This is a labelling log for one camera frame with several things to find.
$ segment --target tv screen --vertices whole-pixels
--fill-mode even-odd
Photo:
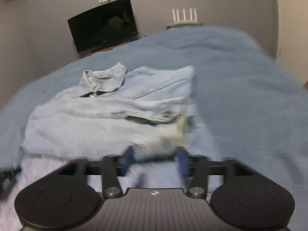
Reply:
[[[137,34],[130,0],[108,2],[67,21],[78,52],[117,45]]]

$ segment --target white router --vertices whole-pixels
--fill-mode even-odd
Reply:
[[[173,15],[173,24],[168,24],[167,29],[183,27],[183,26],[202,26],[203,25],[203,22],[198,22],[196,8],[189,9],[189,20],[186,18],[185,8],[183,8],[183,19],[180,19],[180,11],[178,8],[177,8],[177,15],[176,15],[175,9],[174,8],[172,9],[172,15]]]

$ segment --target blue bedsheet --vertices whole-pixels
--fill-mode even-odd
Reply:
[[[247,34],[217,27],[182,28],[73,62],[21,89],[0,115],[0,167],[18,164],[29,114],[77,85],[84,70],[121,62],[178,69],[194,65],[199,113],[221,157],[235,157],[294,196],[293,230],[308,227],[308,94]]]

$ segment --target ridged surface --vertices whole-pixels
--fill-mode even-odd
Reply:
[[[205,200],[187,197],[182,189],[130,189],[108,199],[88,222],[72,231],[236,231],[221,221]]]

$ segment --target metal screw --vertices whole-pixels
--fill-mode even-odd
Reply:
[[[201,187],[192,187],[189,192],[192,195],[202,195],[204,193],[204,189]]]
[[[109,187],[105,190],[105,193],[110,196],[114,196],[120,193],[120,190],[117,187]]]

